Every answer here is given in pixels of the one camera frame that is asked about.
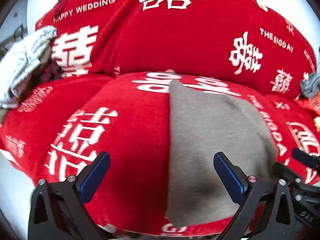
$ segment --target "gray cloth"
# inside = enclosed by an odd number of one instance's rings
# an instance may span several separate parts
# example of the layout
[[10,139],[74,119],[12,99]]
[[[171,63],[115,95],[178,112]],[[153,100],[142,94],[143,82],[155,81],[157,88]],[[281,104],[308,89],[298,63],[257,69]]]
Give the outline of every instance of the gray cloth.
[[233,216],[232,202],[213,167],[224,152],[249,176],[269,177],[276,147],[259,112],[229,95],[170,85],[170,171],[166,217],[174,227]]
[[0,126],[3,124],[5,115],[9,112],[8,109],[0,108]]
[[320,88],[320,73],[312,72],[307,79],[301,80],[300,88],[306,98],[315,96]]

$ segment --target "metal screw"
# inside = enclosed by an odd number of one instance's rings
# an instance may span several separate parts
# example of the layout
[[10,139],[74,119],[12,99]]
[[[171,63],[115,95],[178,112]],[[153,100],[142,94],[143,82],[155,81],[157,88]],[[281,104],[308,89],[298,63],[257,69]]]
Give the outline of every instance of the metal screw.
[[38,182],[39,185],[43,185],[44,183],[45,183],[45,179],[41,179],[41,180],[39,180],[39,182]]
[[249,176],[249,177],[248,177],[248,181],[254,183],[254,182],[257,181],[257,178],[256,178],[255,176]]
[[286,183],[285,183],[285,180],[283,180],[283,179],[280,179],[279,180],[279,183],[280,183],[280,185],[282,185],[282,186],[284,186]]
[[74,182],[76,180],[76,176],[75,175],[71,175],[68,177],[68,181],[69,182]]
[[297,201],[300,201],[300,200],[302,199],[302,197],[301,197],[301,195],[296,195],[296,196],[295,196],[295,199],[296,199]]

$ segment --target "red fabric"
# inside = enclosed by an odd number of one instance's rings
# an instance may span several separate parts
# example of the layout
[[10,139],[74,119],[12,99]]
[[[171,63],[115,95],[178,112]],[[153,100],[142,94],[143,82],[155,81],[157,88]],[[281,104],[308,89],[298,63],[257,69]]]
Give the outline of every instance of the red fabric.
[[59,1],[59,3],[56,4],[56,6],[54,7],[54,9],[55,9],[54,17],[55,18],[60,15],[61,10],[65,7],[67,2],[68,2],[68,0],[61,0],[61,1]]
[[301,98],[298,101],[296,101],[296,103],[302,107],[303,109],[305,109],[306,111],[308,111],[309,115],[314,119],[316,117],[319,116],[319,113],[317,112],[317,110],[313,107],[311,101],[307,98]]
[[20,108],[9,112],[0,128],[1,138],[5,142],[9,135],[25,142],[24,154],[16,161],[35,184],[41,178],[49,182],[64,180],[90,164],[95,153],[107,151],[111,167],[86,205],[99,225],[108,223],[151,235],[219,233],[230,218],[180,229],[164,218],[170,147],[168,92],[172,79],[206,93],[233,95],[252,103],[279,149],[277,160],[288,164],[306,182],[319,181],[319,176],[313,177],[315,174],[291,158],[295,147],[319,154],[319,135],[304,109],[285,97],[263,96],[249,87],[196,76],[145,72],[121,75],[111,81],[85,75],[47,83],[53,90],[32,112],[19,112]]
[[[177,0],[170,9],[170,0],[161,0],[154,8],[150,6],[156,0],[148,2],[146,9],[144,0],[107,2],[68,0],[59,18],[54,18],[53,9],[37,23],[36,28],[57,27],[53,51],[64,70],[86,73],[82,69],[89,69],[90,73],[118,76],[173,69],[243,84],[262,94],[274,90],[272,93],[282,92],[294,99],[300,93],[303,73],[315,69],[313,50],[301,33],[256,0],[185,0],[186,9],[175,8],[184,4]],[[251,64],[248,70],[243,66],[236,75],[241,63],[234,66],[229,58],[236,57],[231,55],[236,49],[234,39],[243,38],[246,32],[247,44],[262,53],[261,59],[254,58],[261,66],[255,73]],[[78,42],[64,44],[67,38]],[[288,89],[273,84],[276,77],[281,80],[281,70],[289,78],[285,82],[292,78]]]
[[[0,138],[4,150],[12,153],[27,176],[35,179],[37,166],[43,168],[43,154],[74,108],[82,107],[110,79],[102,75],[85,75],[41,84],[17,109],[7,113],[0,128]],[[8,147],[7,136],[25,143],[22,158],[17,149],[12,149],[15,145]]]

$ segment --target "red pillow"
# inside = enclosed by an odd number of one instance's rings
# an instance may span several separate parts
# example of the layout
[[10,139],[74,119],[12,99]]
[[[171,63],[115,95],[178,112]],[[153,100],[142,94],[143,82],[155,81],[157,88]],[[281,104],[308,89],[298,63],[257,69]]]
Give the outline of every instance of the red pillow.
[[43,158],[62,125],[110,79],[85,75],[41,84],[17,109],[9,111],[0,138],[19,169],[35,179],[36,169],[38,165],[43,168]]
[[57,27],[53,57],[76,74],[173,69],[294,99],[315,70],[301,33],[256,0],[67,0],[56,10],[36,27]]
[[[24,155],[17,162],[35,184],[41,178],[56,182],[78,174],[100,151],[107,151],[111,167],[86,205],[99,225],[108,223],[151,235],[195,236],[220,233],[230,221],[176,229],[164,218],[170,147],[168,92],[173,79],[204,93],[232,95],[252,103],[270,129],[278,148],[277,160],[306,182],[319,181],[319,176],[310,175],[291,158],[293,148],[316,154],[318,147],[310,148],[307,142],[319,144],[308,113],[291,100],[263,96],[249,87],[214,78],[171,73],[125,74],[107,84],[101,79],[96,89],[89,89],[88,83],[96,82],[94,76],[89,77],[45,84],[53,90],[43,102],[29,113],[10,111],[0,133],[2,140],[9,135],[25,142]],[[55,84],[60,84],[59,93]],[[7,150],[14,153],[15,148]]]

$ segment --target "blue gripper pad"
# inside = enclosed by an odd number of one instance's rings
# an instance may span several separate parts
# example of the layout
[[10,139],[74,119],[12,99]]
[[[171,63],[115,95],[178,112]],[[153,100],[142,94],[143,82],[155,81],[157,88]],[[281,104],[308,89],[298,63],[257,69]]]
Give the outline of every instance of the blue gripper pad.
[[248,189],[244,172],[238,166],[234,166],[223,152],[214,155],[213,166],[232,201],[242,205],[244,203],[244,193]]
[[94,160],[89,166],[85,167],[88,169],[90,168],[91,171],[81,183],[78,190],[79,201],[81,204],[88,203],[92,200],[109,167],[110,155],[107,152],[100,153],[96,160]]

